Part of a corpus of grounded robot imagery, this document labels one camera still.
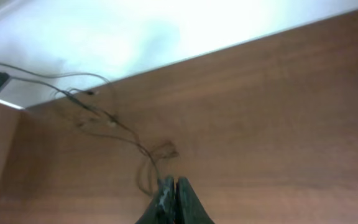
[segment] brown floor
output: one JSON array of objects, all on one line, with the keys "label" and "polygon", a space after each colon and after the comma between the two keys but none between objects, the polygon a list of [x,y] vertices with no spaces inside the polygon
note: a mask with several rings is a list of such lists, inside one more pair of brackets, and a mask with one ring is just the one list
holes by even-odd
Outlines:
[{"label": "brown floor", "polygon": [[[121,121],[174,142],[163,173],[187,176],[216,223],[358,223],[358,11],[114,85]],[[55,106],[21,118],[0,223],[134,223],[142,156]]]}]

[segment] wooden board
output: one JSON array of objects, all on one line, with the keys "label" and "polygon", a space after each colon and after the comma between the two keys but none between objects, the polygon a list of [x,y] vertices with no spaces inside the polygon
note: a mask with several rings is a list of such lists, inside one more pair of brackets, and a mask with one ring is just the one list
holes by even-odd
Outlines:
[{"label": "wooden board", "polygon": [[[147,147],[176,145],[162,172],[188,177],[216,223],[358,223],[358,11],[114,86],[120,120]],[[134,223],[150,200],[135,186],[142,160],[85,136],[53,103],[31,108],[0,186],[0,223]]]}]

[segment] wooden floor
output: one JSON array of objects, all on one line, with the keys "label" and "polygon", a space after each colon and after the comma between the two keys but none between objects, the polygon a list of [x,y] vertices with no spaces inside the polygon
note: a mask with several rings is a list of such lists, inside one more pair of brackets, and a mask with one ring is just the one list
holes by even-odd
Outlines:
[{"label": "wooden floor", "polygon": [[[188,177],[216,223],[358,223],[358,11],[114,86],[120,120],[147,147],[176,145],[162,172]],[[134,223],[144,158],[84,135],[58,103],[22,115],[0,223]]]}]

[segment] white strip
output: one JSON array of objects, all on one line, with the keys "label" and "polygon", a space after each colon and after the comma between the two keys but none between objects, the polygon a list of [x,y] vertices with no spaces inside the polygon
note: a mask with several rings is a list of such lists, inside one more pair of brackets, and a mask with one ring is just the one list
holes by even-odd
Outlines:
[{"label": "white strip", "polygon": [[5,105],[5,106],[9,106],[9,107],[11,107],[11,108],[15,108],[15,109],[17,109],[17,110],[23,110],[23,109],[24,109],[24,108],[21,107],[21,106],[14,105],[13,103],[9,103],[9,102],[6,102],[6,101],[4,101],[4,100],[0,100],[0,104],[3,104],[3,105]]}]

